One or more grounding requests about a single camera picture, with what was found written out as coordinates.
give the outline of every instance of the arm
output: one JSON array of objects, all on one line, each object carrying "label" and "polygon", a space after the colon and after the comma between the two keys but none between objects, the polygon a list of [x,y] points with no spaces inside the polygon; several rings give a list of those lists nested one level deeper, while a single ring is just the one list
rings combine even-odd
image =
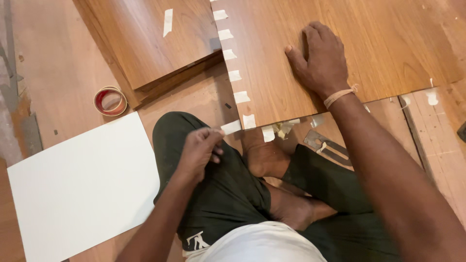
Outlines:
[{"label": "arm", "polygon": [[203,128],[186,137],[177,169],[154,210],[117,258],[117,262],[164,262],[194,188],[208,161],[219,163],[224,132]]},{"label": "arm", "polygon": [[[286,53],[304,85],[322,100],[349,89],[343,44],[319,22],[305,27],[309,61],[291,46]],[[354,94],[330,107],[349,157],[374,209],[406,261],[462,261],[466,232],[424,170],[367,112]]]}]

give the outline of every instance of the hand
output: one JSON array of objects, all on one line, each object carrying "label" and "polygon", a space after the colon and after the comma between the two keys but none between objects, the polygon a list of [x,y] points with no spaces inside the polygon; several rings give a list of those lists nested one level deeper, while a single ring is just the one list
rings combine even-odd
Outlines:
[{"label": "hand", "polygon": [[302,83],[322,100],[349,89],[348,68],[341,39],[329,27],[318,21],[303,29],[309,45],[306,61],[299,49],[287,46],[285,53]]},{"label": "hand", "polygon": [[221,145],[224,136],[223,130],[207,127],[189,133],[175,173],[178,176],[187,176],[183,180],[201,182],[204,179],[204,169],[209,160],[217,164],[220,163],[220,158],[217,155],[223,154]]}]

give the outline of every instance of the brown laminate sheet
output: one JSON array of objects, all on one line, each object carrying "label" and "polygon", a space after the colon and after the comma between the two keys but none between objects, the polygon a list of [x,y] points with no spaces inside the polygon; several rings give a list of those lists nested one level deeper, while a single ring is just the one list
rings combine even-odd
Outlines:
[{"label": "brown laminate sheet", "polygon": [[[206,0],[73,0],[132,108],[164,94],[216,59],[220,42]],[[173,9],[164,36],[165,11]]]},{"label": "brown laminate sheet", "polygon": [[256,126],[264,126],[326,110],[298,83],[284,53],[289,44],[303,49],[302,29],[311,21],[328,25],[342,39],[348,84],[358,84],[363,102],[462,78],[445,33],[420,0],[216,0],[211,5],[228,16],[216,24],[233,36],[221,40],[222,49],[237,57],[226,61],[228,71],[238,70],[241,77],[232,81],[233,92],[246,91],[250,98],[237,104],[243,128],[243,115],[254,114]]}]

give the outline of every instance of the masking tape roll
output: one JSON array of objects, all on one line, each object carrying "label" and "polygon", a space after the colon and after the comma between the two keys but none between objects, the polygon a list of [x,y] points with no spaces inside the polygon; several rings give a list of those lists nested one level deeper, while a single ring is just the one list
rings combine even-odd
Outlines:
[{"label": "masking tape roll", "polygon": [[[118,105],[111,110],[105,110],[102,106],[102,100],[107,94],[120,95],[120,103],[118,103]],[[126,107],[128,107],[128,101],[120,89],[114,86],[106,86],[97,92],[96,96],[94,97],[94,105],[96,106],[97,111],[99,111],[104,116],[116,117],[123,114],[123,112],[126,110]]]}]

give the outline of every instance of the foot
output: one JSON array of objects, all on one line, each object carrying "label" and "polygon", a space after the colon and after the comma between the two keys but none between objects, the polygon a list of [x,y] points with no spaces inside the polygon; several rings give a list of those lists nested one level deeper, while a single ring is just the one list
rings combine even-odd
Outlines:
[{"label": "foot", "polygon": [[283,177],[290,156],[273,142],[264,142],[261,128],[244,132],[241,142],[248,169],[255,177]]},{"label": "foot", "polygon": [[275,221],[294,230],[305,230],[313,222],[337,213],[324,202],[312,197],[300,197],[264,183],[272,198],[270,215]]}]

